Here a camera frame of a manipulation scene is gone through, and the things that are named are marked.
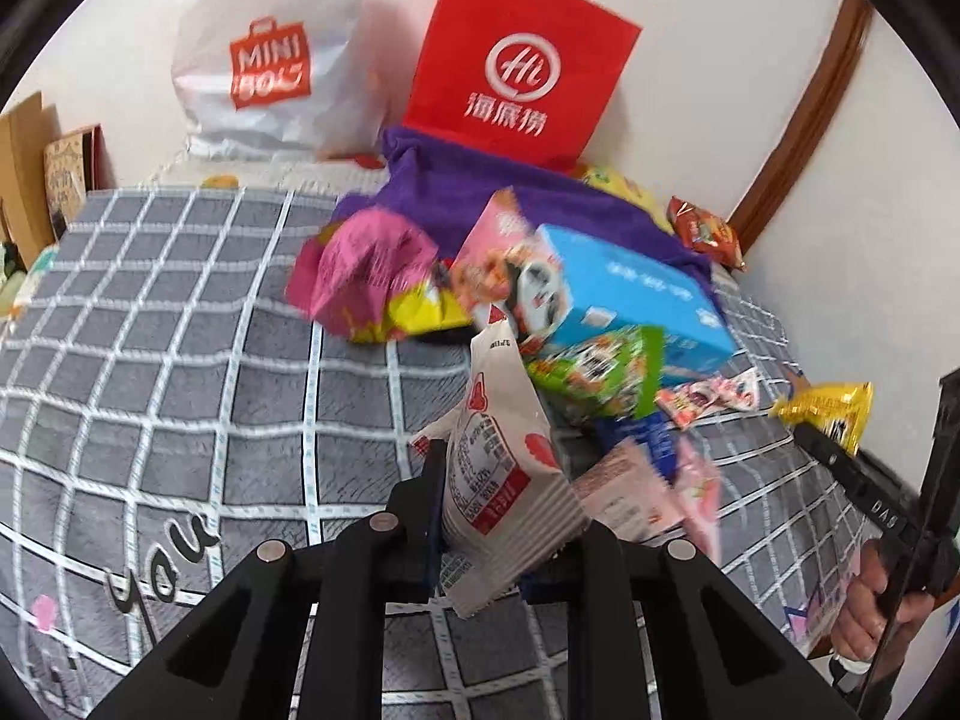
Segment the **right hand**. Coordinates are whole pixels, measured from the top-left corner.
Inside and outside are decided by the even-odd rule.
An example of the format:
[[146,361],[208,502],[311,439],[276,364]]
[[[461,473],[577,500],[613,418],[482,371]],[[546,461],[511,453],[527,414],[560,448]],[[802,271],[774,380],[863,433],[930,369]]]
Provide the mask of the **right hand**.
[[[877,539],[862,546],[861,571],[851,580],[841,611],[833,622],[830,640],[836,655],[853,661],[874,661],[889,618],[878,609],[877,598],[887,590],[889,573]],[[901,600],[895,616],[895,632],[887,642],[878,667],[895,670],[907,658],[908,647],[934,610],[935,598],[910,593]]]

